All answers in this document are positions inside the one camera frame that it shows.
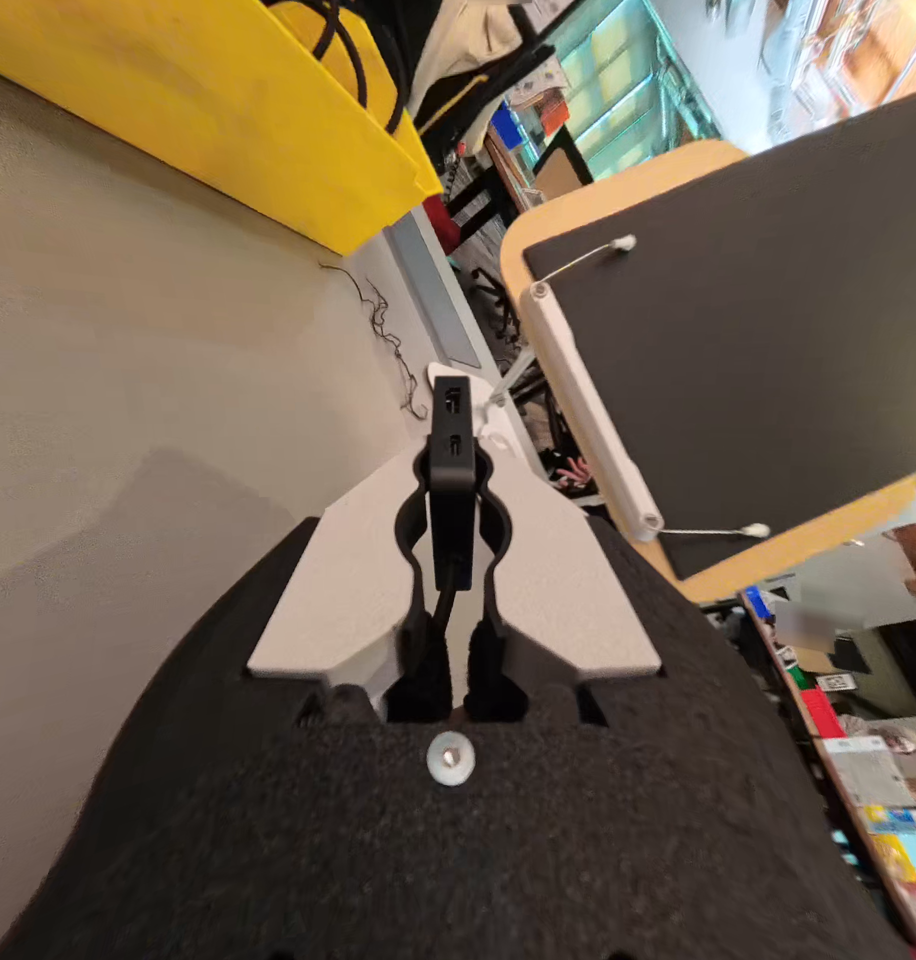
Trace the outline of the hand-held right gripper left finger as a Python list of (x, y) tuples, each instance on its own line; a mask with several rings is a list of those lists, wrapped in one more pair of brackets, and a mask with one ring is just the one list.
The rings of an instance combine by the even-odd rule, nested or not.
[(385, 714), (416, 586), (395, 521), (419, 489), (421, 452), (404, 448), (324, 510), (249, 657), (252, 676), (356, 686)]

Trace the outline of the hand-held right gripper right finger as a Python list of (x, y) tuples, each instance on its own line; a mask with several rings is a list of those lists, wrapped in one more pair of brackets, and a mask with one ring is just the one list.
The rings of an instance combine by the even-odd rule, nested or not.
[(662, 660), (590, 519), (516, 457), (483, 457), (483, 717), (551, 687), (657, 677)]

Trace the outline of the yellow plastic bin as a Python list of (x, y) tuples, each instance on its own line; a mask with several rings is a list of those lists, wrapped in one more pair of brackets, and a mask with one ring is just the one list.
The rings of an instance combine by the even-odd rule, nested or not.
[(339, 255), (442, 192), (365, 24), (284, 2), (0, 1), (0, 75)]

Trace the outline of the wooden-framed black panel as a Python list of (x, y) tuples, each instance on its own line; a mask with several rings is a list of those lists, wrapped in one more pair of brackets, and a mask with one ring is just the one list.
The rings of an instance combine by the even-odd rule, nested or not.
[(619, 531), (700, 604), (895, 520), (916, 497), (916, 94), (745, 157), (696, 141), (520, 215), (518, 308), (551, 285), (671, 529)]

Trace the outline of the row of colourful boxes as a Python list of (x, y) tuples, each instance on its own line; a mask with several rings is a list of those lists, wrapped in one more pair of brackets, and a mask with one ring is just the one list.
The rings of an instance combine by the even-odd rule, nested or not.
[(896, 756), (880, 736), (824, 737), (836, 725), (833, 706), (819, 687), (801, 689), (783, 655), (764, 608), (748, 591), (739, 594), (764, 656), (764, 678), (821, 794), (832, 832), (847, 859), (876, 891), (902, 935), (916, 947), (916, 867), (905, 840), (916, 837), (916, 802)]

